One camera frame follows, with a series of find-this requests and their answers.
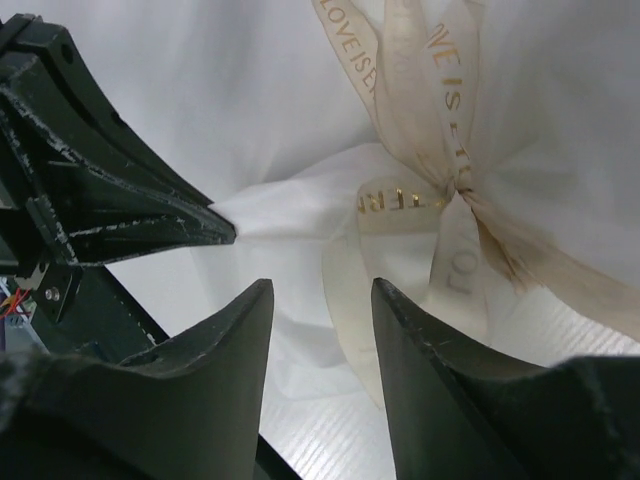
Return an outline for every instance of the beige ribbon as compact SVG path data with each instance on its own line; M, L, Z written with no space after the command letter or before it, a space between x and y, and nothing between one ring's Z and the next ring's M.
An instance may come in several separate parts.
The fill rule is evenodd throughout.
M526 219L507 218L474 189L474 177L483 174L473 169L467 148L479 82L478 2L474 19L462 0L385 0L378 31L365 9L354 6L366 6L366 0L312 2L382 144L422 180L386 178L364 185L357 220L361 239L438 232L421 306L482 340L490 316L481 268L486 261L516 291L543 285L578 313L640 340L637 289L561 252ZM350 235L353 245L356 234ZM375 253L361 250L369 270ZM328 276L337 275L339 263L325 260ZM355 310L341 305L348 292L334 287L326 288L332 320L347 359L364 380L365 369L377 368L371 362L362 367L359 356L372 342L371 327L358 333L350 324L370 323L370 316L355 319ZM359 334L366 336L360 350L354 347ZM376 382L364 381L381 403L379 386L371 387Z

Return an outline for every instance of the tied ribbon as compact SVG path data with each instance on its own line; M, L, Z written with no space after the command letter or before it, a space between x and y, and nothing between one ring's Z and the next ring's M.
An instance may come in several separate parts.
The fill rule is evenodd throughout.
M544 285L578 313L640 339L640 292L579 263L474 188L487 168L467 149L480 80L480 2L473 15L462 0L312 3L381 143L413 172L361 187L357 226L323 257L338 338L374 400L382 404L368 290L372 277L396 282L405 273L394 278L393 262L380 261L398 235L419 234L435 246L428 284L422 275L424 285L409 296L477 340L487 338L490 290L505 280L516 292Z

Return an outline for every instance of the metal screw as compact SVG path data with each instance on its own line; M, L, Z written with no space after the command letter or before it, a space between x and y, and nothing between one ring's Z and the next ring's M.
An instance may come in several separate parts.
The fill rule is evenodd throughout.
M44 298L50 302L58 302L60 300L60 291L56 287L47 288L44 292Z

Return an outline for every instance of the black robotic claw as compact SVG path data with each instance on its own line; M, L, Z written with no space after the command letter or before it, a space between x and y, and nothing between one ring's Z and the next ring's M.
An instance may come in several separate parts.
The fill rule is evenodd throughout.
M0 274L233 243L233 226L127 126L61 26L0 26Z

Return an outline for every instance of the screw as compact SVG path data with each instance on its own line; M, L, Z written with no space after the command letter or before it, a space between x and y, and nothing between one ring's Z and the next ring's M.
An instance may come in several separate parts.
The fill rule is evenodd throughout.
M57 302L60 300L60 291L56 287L47 288L44 292L44 298L50 302Z

